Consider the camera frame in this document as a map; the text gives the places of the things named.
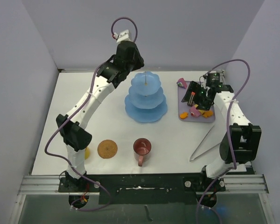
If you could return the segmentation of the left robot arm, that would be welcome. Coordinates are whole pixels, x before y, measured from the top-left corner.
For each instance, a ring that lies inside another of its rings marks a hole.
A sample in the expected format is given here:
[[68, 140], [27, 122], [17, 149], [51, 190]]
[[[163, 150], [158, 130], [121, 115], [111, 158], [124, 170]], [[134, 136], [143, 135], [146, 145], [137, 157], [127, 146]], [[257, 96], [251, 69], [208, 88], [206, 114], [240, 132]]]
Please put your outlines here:
[[144, 60], [136, 43], [122, 41], [117, 50], [106, 62], [96, 68], [91, 86], [76, 105], [65, 115], [56, 118], [60, 135], [67, 148], [67, 159], [70, 161], [65, 173], [69, 186], [76, 192], [85, 188], [84, 153], [92, 140], [86, 131], [91, 116], [121, 82], [125, 81], [130, 72], [144, 66]]

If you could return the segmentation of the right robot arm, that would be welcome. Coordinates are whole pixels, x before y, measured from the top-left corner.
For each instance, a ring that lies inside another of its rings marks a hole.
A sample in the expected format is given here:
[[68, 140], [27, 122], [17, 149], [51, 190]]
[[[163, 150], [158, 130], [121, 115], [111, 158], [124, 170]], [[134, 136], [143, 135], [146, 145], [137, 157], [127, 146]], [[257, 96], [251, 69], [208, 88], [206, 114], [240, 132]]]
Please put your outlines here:
[[215, 186], [215, 178], [256, 158], [262, 131], [246, 118], [236, 100], [237, 94], [220, 81], [218, 73], [207, 73], [203, 78], [202, 84], [190, 81], [181, 103], [187, 105], [192, 117], [195, 112], [205, 114], [216, 105], [226, 123], [219, 156], [205, 167], [206, 175], [198, 179], [199, 187], [208, 191]]

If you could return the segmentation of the metal tongs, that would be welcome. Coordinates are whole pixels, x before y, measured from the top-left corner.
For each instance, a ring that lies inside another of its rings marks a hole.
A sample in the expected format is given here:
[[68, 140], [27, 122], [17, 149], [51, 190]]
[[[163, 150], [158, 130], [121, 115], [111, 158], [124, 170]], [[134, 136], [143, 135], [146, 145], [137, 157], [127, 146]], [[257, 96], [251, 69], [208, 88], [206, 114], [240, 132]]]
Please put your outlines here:
[[205, 135], [203, 140], [194, 150], [192, 155], [189, 158], [189, 161], [194, 161], [196, 158], [200, 157], [201, 155], [205, 154], [212, 148], [218, 146], [223, 139], [225, 134], [225, 128], [220, 127], [219, 125], [214, 125]]

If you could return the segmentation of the chocolate layered cake slice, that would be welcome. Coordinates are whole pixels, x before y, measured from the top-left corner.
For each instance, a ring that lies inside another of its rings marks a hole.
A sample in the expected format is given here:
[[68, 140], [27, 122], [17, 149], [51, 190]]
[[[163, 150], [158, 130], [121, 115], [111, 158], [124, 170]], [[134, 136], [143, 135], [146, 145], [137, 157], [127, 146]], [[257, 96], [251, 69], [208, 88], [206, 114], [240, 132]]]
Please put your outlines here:
[[193, 103], [194, 103], [194, 96], [195, 96], [195, 93], [192, 91], [191, 92], [191, 95], [190, 95], [190, 97], [189, 97], [189, 100], [188, 100], [188, 102], [187, 102], [187, 105], [188, 106], [190, 106], [190, 107], [192, 107], [193, 106]]

